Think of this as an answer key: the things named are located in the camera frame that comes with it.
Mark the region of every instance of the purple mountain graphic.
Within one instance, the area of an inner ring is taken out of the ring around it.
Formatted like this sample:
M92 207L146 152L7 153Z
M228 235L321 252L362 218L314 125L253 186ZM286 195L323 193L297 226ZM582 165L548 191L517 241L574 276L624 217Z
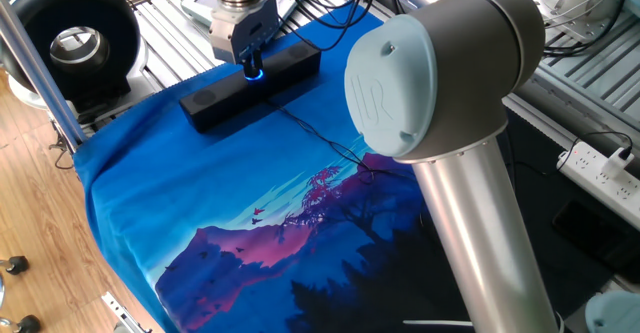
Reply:
M288 226L283 232L284 240L279 240L279 230L279 226L264 226L252 230L228 231L212 226L198 229L196 236L206 236L209 244L218 245L223 251L233 252L244 264L262 262L263 267L271 267L297 253L312 231L309 226Z
M306 226L198 229L158 280L156 293L181 329L197 330L228 312L245 287L286 271L310 233Z

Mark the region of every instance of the plug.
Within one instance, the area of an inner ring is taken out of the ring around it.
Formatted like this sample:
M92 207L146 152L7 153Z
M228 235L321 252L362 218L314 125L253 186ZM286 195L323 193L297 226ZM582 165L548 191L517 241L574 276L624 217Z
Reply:
M635 157L631 154L630 146L627 148L618 148L604 163L601 172L608 177L615 178L624 171L629 163L633 161L633 158Z

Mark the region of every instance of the wooden floor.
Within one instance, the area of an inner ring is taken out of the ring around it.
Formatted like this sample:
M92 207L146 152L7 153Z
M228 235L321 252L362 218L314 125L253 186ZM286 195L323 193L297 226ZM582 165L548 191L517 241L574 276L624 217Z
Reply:
M118 319L100 298L110 291L145 329L161 332L98 251L75 171L54 167L55 141L46 113L15 98L0 72L0 258L31 263L23 275L4 274L0 316L34 314L47 333L112 332Z

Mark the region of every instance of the power outlet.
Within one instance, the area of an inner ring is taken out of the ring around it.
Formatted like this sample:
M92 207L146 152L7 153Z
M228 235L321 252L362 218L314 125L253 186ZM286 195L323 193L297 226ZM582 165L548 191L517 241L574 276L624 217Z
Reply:
M558 167L562 165L560 172L640 229L640 180L626 171L615 178L602 173L608 159L587 143L580 142L571 152L560 155Z

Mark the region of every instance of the black cord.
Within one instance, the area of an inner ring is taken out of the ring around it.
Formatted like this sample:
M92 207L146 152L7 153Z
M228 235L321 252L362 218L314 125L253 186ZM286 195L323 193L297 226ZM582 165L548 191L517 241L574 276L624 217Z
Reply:
M287 110L285 107L275 104L271 101L265 101L266 104L268 104L269 106L281 111L282 113L286 114L287 116L289 116L290 118L292 118L294 121L296 121L296 123L298 123L298 125L305 130L308 133L311 133L313 135L315 135L316 137L320 138L321 140L323 140L324 142L326 142L327 144L329 144L329 146L331 147L331 149L333 149L336 153L338 153L338 155L340 155L340 157L344 158L345 160L356 164L362 168L365 169L365 172L360 172L358 174L358 179L365 183L365 184L371 184L374 180L375 180L375 174L376 173L381 173L381 174L387 174L387 175L391 175L391 176L395 176L395 177L400 177L400 178L405 178L405 179L410 179L413 181L416 181L416 178L414 175L412 175L411 173L409 173L408 171L402 170L402 169L372 169L371 167L369 167L360 157L358 157L357 154L355 154L351 149L345 147L344 145L332 141L328 138L326 138L325 136L323 136L322 134L320 134L320 132L318 132L318 130L313 127L311 124L307 123L306 121L298 118L296 115L294 115L293 113L291 113L289 110ZM370 180L363 180L362 178L362 174L363 173L368 173L370 175Z
M511 143L511 132L509 132L509 126L505 129L505 138L507 139L507 148L509 149L509 161L511 162L511 186L515 192L516 187L516 154L513 151L513 144Z
M627 148L625 148L625 150L623 152L625 152L625 151L629 151L630 152L633 149L633 140L631 139L631 137L628 134L622 133L622 132L591 132L591 133L583 134L582 137L584 138L584 137L588 137L588 136L602 135L602 134L616 134L616 135L619 135L619 136L622 136L622 137L626 138L629 141L629 146ZM571 147L567 151L566 157L562 161L562 164L560 164L560 166L558 166L558 168L556 168L555 170L553 170L551 172L543 172L543 171L539 170L538 168L536 168L536 167L534 167L534 166L532 166L532 165L530 165L530 164L528 164L526 162L516 161L515 160L515 154L514 154L510 158L511 162L507 163L507 165L511 165L512 168L514 169L514 171L513 171L514 190L515 190L515 187L516 187L516 185L515 185L515 181L516 181L516 179L515 179L515 172L516 172L515 171L515 165L521 165L523 167L529 168L532 171L540 174L543 177L550 177L552 175L555 175L555 174L559 173L560 170L562 169L562 167L564 167L564 165L567 163L567 161L569 161L569 157L571 156L571 152L573 151L573 148L576 146L576 144L578 144L578 142L580 140L583 140L583 139L578 137L573 141L573 143L571 144ZM508 139L508 144L509 144L509 151L510 152L514 152L511 139Z
M56 162L54 163L54 166L58 169L61 170L69 170L69 169L73 169L73 164L68 166L68 167L63 167L60 165L60 160L62 159L62 157L64 156L64 154L67 153L66 149L63 149L62 152L60 152L60 155L58 156L58 159L56 159Z
M402 6L402 3L400 3L400 0L396 0L396 4L398 5L398 9L400 10L400 14L406 14L407 12L404 11L404 7Z
M611 18L607 26L604 28L602 33L600 33L600 35L597 38L595 38L591 42L584 43L584 44L579 42L578 44L571 47L545 46L545 53L544 53L545 57L555 57L555 58L571 57L584 52L585 50L587 50L587 48L593 46L594 44L602 40L602 38L604 38L604 36L606 36L611 31L611 29L613 29L613 26L615 25L616 21L620 17L620 14L624 9L624 2L625 0L620 0L620 2L618 3L618 7L616 8L615 14L613 15L613 17Z
M393 7L393 13L400 14L400 7L398 6L398 0L391 0L391 7Z
M371 6L373 5L373 0L368 0L367 1L367 5L364 9L364 11L362 12L362 14L360 14L360 16L358 16L356 19L354 19L355 14L357 12L357 8L358 5L360 4L361 0L352 0L350 3L347 2L344 5L342 5L341 7L347 7L349 5L351 5L351 8L349 10L349 15L347 16L347 20L345 21L345 23L343 24L342 22L339 22L335 16L333 16L333 14L331 14L331 12L329 12L329 15L336 21L336 23L338 24L333 24L330 22L326 22L324 20L322 20L321 18L315 16L312 12L310 12L306 7L304 7L302 5L302 2L300 2L300 0L295 0L297 5L298 5L298 9L305 14L307 17L309 17L310 19L313 19L315 21L317 21L318 23L328 27L328 28L332 28L332 29L340 29L340 35L338 36L338 38L336 39L336 41L331 44L328 47L318 47L315 43L313 43L312 41L310 41L309 39L306 39L305 37L303 37L300 33L298 33L295 29L292 29L282 17L278 17L278 19L280 19L280 21L283 23L284 26L286 26L287 28L289 28L291 30L291 32L293 34L295 34L298 38L300 38L300 40L302 40L304 43L306 43L307 45L309 45L310 47L317 49L321 52L326 52L328 50L331 50L333 48L335 48L340 41L342 40L342 38L344 38L345 34L347 33L347 29L349 29L350 27L354 26L355 24L359 23L362 19L364 19L364 17L366 17L367 13L369 12L369 10L371 9ZM314 3L320 5L321 7L324 7L325 9L331 9L333 7L331 6L327 6L325 4L322 4L319 0L311 0L314 1Z

